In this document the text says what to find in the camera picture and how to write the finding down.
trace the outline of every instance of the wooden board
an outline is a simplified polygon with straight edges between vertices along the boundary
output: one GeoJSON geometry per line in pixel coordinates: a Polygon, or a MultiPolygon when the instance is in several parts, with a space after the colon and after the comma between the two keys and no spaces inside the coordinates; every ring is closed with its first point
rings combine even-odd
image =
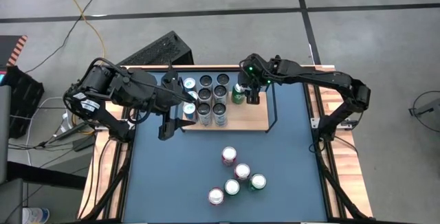
{"type": "Polygon", "coordinates": [[[267,95],[260,92],[260,104],[234,104],[231,100],[232,92],[229,92],[226,102],[226,117],[228,124],[217,126],[214,122],[214,113],[211,113],[212,124],[204,126],[199,122],[185,126],[185,130],[191,131],[266,131],[269,128],[269,115],[267,114],[267,95]]]}
{"type": "MultiPolygon", "coordinates": [[[[134,67],[134,68],[144,68],[144,69],[166,69],[168,66],[163,65],[148,65],[148,66],[127,66],[134,67]]],[[[239,68],[238,65],[179,65],[175,66],[177,69],[187,69],[187,68],[239,68]]],[[[319,70],[324,71],[334,71],[335,67],[332,65],[323,65],[323,66],[316,66],[319,70]]],[[[312,101],[312,107],[313,112],[316,117],[319,116],[317,105],[316,105],[316,99],[314,95],[314,89],[312,86],[309,88],[310,92],[310,98],[312,101]]],[[[341,103],[342,98],[340,97],[339,93],[337,91],[326,89],[326,88],[320,88],[321,98],[324,105],[324,111],[326,114],[330,114],[333,112],[341,103]]],[[[122,115],[122,108],[116,105],[113,105],[112,103],[107,103],[107,110],[109,110],[115,117],[120,118],[122,115]]],[[[353,141],[353,135],[351,131],[337,131],[336,135],[338,137],[341,137],[342,139],[345,139],[350,144],[354,145],[353,141]]],[[[95,158],[99,158],[102,147],[104,146],[105,142],[108,140],[108,132],[103,131],[98,134],[98,138],[96,140],[97,147],[94,151],[95,158]]],[[[104,152],[104,156],[102,158],[101,166],[103,167],[111,167],[113,163],[113,156],[114,152],[112,153],[111,150],[111,144],[109,144],[104,152]]],[[[364,179],[362,177],[362,171],[360,168],[358,156],[356,155],[355,151],[353,149],[349,148],[347,145],[343,144],[342,142],[339,142],[337,139],[332,143],[333,146],[333,154],[335,155],[335,164],[338,171],[338,178],[340,181],[340,185],[342,189],[348,194],[350,199],[354,202],[354,204],[357,205],[360,211],[362,211],[364,214],[368,216],[372,216],[371,213],[371,207],[368,199],[368,195],[366,193],[366,188],[364,185],[364,179]]],[[[124,146],[122,149],[122,152],[120,154],[120,165],[121,167],[122,162],[124,160],[125,154],[126,154],[127,147],[124,146]]],[[[96,180],[98,176],[95,174],[97,173],[97,167],[98,162],[95,160],[95,163],[93,163],[94,166],[94,174],[93,178],[91,178],[91,170],[89,170],[89,175],[87,177],[87,182],[84,190],[84,194],[82,196],[82,202],[81,202],[81,208],[83,209],[83,206],[85,205],[85,202],[87,200],[87,195],[90,189],[90,185],[92,185],[92,193],[90,196],[90,200],[87,203],[86,210],[84,211],[84,215],[88,214],[89,211],[93,207],[93,201],[91,200],[92,195],[94,196],[94,190],[96,189],[96,180]]],[[[100,178],[100,187],[98,188],[98,194],[102,194],[105,191],[105,188],[108,186],[108,182],[110,179],[110,172],[108,170],[101,170],[101,173],[99,175],[100,178]]],[[[336,204],[336,196],[335,192],[331,188],[331,186],[327,182],[327,186],[329,189],[329,196],[331,199],[331,207],[332,207],[332,213],[334,217],[338,216],[338,206],[336,204]]],[[[113,194],[112,198],[112,204],[110,209],[110,218],[116,217],[116,210],[119,204],[119,193],[120,193],[120,186],[118,186],[113,194]]]]}

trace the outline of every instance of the blue table surface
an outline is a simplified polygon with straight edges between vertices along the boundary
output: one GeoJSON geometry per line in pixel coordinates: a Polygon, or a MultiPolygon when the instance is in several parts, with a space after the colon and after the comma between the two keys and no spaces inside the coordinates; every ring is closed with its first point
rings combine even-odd
{"type": "MultiPolygon", "coordinates": [[[[202,72],[181,72],[197,80],[202,72]]],[[[208,73],[213,79],[219,72],[208,73]]],[[[237,82],[237,72],[228,72],[237,82]]],[[[162,73],[153,73],[159,80],[162,73]]],[[[272,106],[272,95],[268,91],[272,106]]],[[[152,115],[136,127],[126,194],[125,223],[215,223],[325,221],[325,207],[312,143],[303,86],[276,85],[278,121],[263,131],[176,131],[157,138],[162,118],[152,115]],[[208,202],[213,187],[233,177],[221,151],[233,146],[237,162],[267,178],[264,190],[239,195],[218,206],[208,202]]],[[[269,119],[274,118],[269,107],[269,119]]]]}

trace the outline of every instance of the wooden table edge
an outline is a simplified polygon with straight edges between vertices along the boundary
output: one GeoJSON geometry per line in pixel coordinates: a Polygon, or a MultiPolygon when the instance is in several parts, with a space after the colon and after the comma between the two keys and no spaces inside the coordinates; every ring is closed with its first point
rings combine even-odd
{"type": "MultiPolygon", "coordinates": [[[[302,65],[303,67],[316,67],[317,69],[322,70],[335,70],[335,67],[333,65],[302,65]]],[[[131,65],[131,66],[125,66],[126,68],[143,68],[143,69],[166,69],[168,66],[166,65],[131,65]]],[[[174,65],[173,66],[176,69],[224,69],[224,68],[231,68],[231,69],[238,69],[238,65],[174,65]]],[[[324,93],[321,90],[321,94],[326,94],[326,92],[334,91],[334,90],[325,90],[324,93]]],[[[107,109],[112,112],[114,116],[117,116],[117,118],[120,118],[122,115],[122,110],[120,107],[114,106],[111,103],[107,105],[107,109]]],[[[337,132],[338,136],[343,136],[343,139],[348,140],[349,142],[354,145],[353,141],[353,135],[351,134],[351,131],[344,131],[341,133],[341,131],[337,132]]],[[[94,165],[95,170],[93,174],[93,185],[96,184],[97,177],[97,159],[101,155],[103,144],[108,140],[108,132],[100,132],[96,138],[96,148],[100,149],[94,149],[94,165]]],[[[335,153],[335,163],[338,170],[338,178],[340,180],[340,185],[346,191],[350,199],[354,202],[354,204],[357,205],[357,207],[360,209],[361,212],[366,214],[367,216],[372,216],[371,213],[371,207],[368,199],[368,195],[366,193],[366,188],[364,184],[364,179],[362,176],[362,171],[360,170],[360,164],[358,156],[353,151],[350,151],[349,148],[341,148],[341,146],[333,147],[333,153],[335,153]],[[350,163],[348,164],[348,167],[352,169],[352,171],[346,170],[344,168],[347,166],[347,155],[349,155],[350,163]]],[[[126,150],[122,149],[120,153],[120,162],[124,159],[126,155],[126,150]]],[[[110,179],[110,174],[106,173],[109,172],[109,170],[103,170],[102,168],[111,168],[113,164],[113,157],[114,157],[114,150],[107,148],[105,151],[105,154],[102,158],[101,163],[101,172],[100,172],[100,185],[98,188],[98,197],[104,193],[104,191],[107,189],[110,179]]],[[[89,170],[89,174],[87,175],[87,182],[84,189],[84,193],[82,195],[82,201],[80,205],[80,211],[83,210],[84,204],[87,200],[87,196],[89,194],[89,187],[91,183],[91,170],[89,170]]],[[[331,186],[327,182],[327,187],[329,189],[329,197],[331,199],[331,209],[332,214],[334,217],[338,217],[338,206],[336,204],[336,196],[331,188],[331,186]]],[[[94,192],[96,190],[95,186],[92,186],[91,196],[89,198],[89,202],[86,206],[86,209],[84,211],[84,214],[82,216],[85,216],[89,213],[89,211],[93,208],[93,202],[94,202],[94,192]]],[[[116,191],[113,194],[111,207],[110,207],[110,215],[109,218],[115,218],[116,217],[116,210],[119,205],[119,199],[120,199],[120,185],[116,189],[116,191]]]]}

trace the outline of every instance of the soda can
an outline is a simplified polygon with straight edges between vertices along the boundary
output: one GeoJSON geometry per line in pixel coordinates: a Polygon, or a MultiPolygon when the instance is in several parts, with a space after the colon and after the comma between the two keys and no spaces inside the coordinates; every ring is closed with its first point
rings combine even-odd
{"type": "Polygon", "coordinates": [[[221,152],[221,160],[223,164],[227,166],[232,166],[237,159],[237,151],[235,148],[231,146],[227,146],[223,149],[223,152],[221,152]]]}
{"type": "Polygon", "coordinates": [[[197,112],[196,112],[195,104],[185,103],[183,108],[184,108],[184,113],[185,113],[186,119],[196,122],[197,121],[197,112]]]}
{"type": "Polygon", "coordinates": [[[214,113],[214,121],[217,126],[225,126],[228,124],[226,105],[222,103],[215,104],[212,108],[212,112],[214,113]]]}
{"type": "Polygon", "coordinates": [[[224,194],[220,188],[213,188],[208,193],[208,200],[212,205],[220,205],[223,203],[224,194]]]}
{"type": "Polygon", "coordinates": [[[195,80],[193,78],[187,78],[184,80],[184,87],[185,90],[188,91],[194,91],[197,92],[195,88],[195,80]]]}
{"type": "Polygon", "coordinates": [[[194,91],[189,91],[188,93],[195,99],[195,106],[198,107],[200,104],[200,100],[199,100],[199,96],[197,95],[197,93],[194,91]]]}
{"type": "Polygon", "coordinates": [[[226,95],[228,94],[228,90],[223,85],[218,85],[214,88],[214,103],[222,103],[226,105],[226,95]]]}
{"type": "Polygon", "coordinates": [[[249,179],[250,168],[246,164],[238,164],[235,167],[234,175],[239,181],[246,181],[249,179]]]}
{"type": "Polygon", "coordinates": [[[206,103],[211,105],[212,94],[209,89],[200,89],[199,91],[199,101],[200,103],[206,103]]]}
{"type": "Polygon", "coordinates": [[[250,177],[249,189],[262,190],[266,186],[266,177],[260,173],[255,173],[250,177]]]}
{"type": "Polygon", "coordinates": [[[224,86],[226,89],[229,89],[229,76],[227,74],[219,74],[217,76],[217,84],[224,86]]]}
{"type": "Polygon", "coordinates": [[[206,88],[209,89],[210,91],[212,91],[212,78],[211,76],[202,76],[200,78],[200,87],[201,89],[206,88]]]}
{"type": "Polygon", "coordinates": [[[245,99],[245,89],[241,87],[238,83],[235,84],[234,88],[232,89],[232,102],[235,104],[241,104],[245,99]]]}
{"type": "Polygon", "coordinates": [[[235,179],[229,179],[224,186],[225,194],[228,196],[235,196],[240,191],[240,184],[235,179]]]}
{"type": "Polygon", "coordinates": [[[197,114],[200,124],[204,126],[211,125],[211,106],[209,104],[201,103],[199,107],[197,107],[197,114]]]}

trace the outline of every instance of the can holder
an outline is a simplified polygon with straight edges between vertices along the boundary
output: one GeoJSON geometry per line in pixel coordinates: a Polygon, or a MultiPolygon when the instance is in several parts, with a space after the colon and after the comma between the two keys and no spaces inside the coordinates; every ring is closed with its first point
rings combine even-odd
{"type": "MultiPolygon", "coordinates": [[[[232,92],[230,91],[226,102],[228,123],[225,126],[215,124],[211,105],[211,125],[204,126],[197,120],[194,125],[180,128],[181,131],[265,131],[268,133],[278,121],[274,84],[267,86],[264,91],[260,91],[260,104],[248,104],[246,101],[242,104],[235,104],[231,100],[231,95],[232,92]]],[[[187,120],[183,111],[179,111],[182,110],[183,104],[175,108],[175,117],[180,116],[183,120],[187,120]]]]}

